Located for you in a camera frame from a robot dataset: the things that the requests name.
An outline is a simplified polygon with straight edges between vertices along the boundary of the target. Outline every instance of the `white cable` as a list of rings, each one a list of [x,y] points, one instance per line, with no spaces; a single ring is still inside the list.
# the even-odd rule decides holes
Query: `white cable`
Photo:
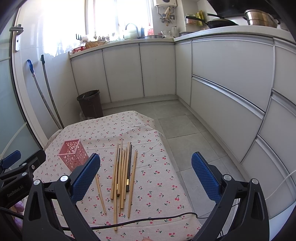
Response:
[[[277,190],[278,190],[278,188],[287,180],[287,178],[289,178],[294,172],[296,172],[296,170],[294,170],[293,172],[291,172],[282,182],[281,182],[281,184],[277,187],[277,189],[276,190],[274,190],[274,192],[268,197],[268,198],[270,198]]]
[[[27,122],[25,122],[19,129],[18,131],[13,135],[13,137],[10,139],[10,141],[7,143],[6,147],[4,148],[4,150],[2,151],[1,155],[0,155],[0,160],[3,158],[5,152],[7,151],[7,149],[9,148],[10,144],[13,142],[13,140],[16,138],[16,136],[19,134],[19,132],[26,126]]]

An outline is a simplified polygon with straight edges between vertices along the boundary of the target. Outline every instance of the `white countertop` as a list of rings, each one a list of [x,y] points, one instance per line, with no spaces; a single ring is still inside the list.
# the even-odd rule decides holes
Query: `white countertop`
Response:
[[[289,41],[291,43],[295,43],[295,40],[293,39],[291,33],[286,30],[256,25],[238,25],[201,30],[182,37],[175,38],[174,42],[219,34],[252,34],[266,37],[275,37]]]
[[[203,36],[221,35],[221,34],[250,34],[250,35],[259,35],[259,36],[265,36],[265,37],[275,37],[275,38],[283,39],[295,44],[295,40],[293,39],[291,33],[286,30],[282,30],[279,28],[265,27],[265,26],[239,25],[239,26],[228,26],[228,27],[201,30],[201,31],[187,34],[185,36],[178,37],[175,39],[163,38],[163,39],[123,40],[123,41],[108,43],[101,46],[86,49],[86,50],[74,53],[72,55],[69,55],[69,58],[71,59],[85,53],[93,52],[93,51],[108,48],[108,47],[114,47],[118,45],[147,43],[147,42],[178,42],[178,41],[184,41],[184,40],[203,37]]]

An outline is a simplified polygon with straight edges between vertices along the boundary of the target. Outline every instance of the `frosted glass door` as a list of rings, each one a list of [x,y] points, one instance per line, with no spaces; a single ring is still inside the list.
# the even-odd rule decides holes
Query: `frosted glass door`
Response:
[[[21,159],[11,168],[17,167],[22,161],[40,149],[40,144],[35,141],[28,129],[28,124],[23,118],[11,78],[11,32],[14,16],[10,19],[0,34],[0,159],[7,157],[15,150],[22,154]]]

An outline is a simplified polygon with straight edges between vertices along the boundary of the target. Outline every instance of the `frying pan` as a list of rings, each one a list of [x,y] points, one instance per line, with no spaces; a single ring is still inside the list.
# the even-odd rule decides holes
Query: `frying pan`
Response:
[[[196,17],[192,17],[192,16],[186,16],[185,18],[193,19],[193,20],[199,20],[199,21],[205,23],[206,25],[208,25],[209,28],[219,28],[219,27],[238,25],[235,22],[233,22],[233,21],[231,21],[229,19],[225,19],[224,17],[221,17],[221,16],[216,15],[216,14],[207,13],[207,15],[208,16],[218,17],[218,18],[215,18],[215,19],[210,20],[208,22],[205,21],[204,19],[200,19],[200,18],[196,18]]]

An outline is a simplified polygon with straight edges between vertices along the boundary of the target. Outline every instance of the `brown trash can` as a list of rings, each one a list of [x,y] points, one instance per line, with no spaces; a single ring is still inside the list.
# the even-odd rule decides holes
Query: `brown trash can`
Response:
[[[99,90],[85,92],[79,95],[77,100],[86,119],[96,119],[104,116]]]

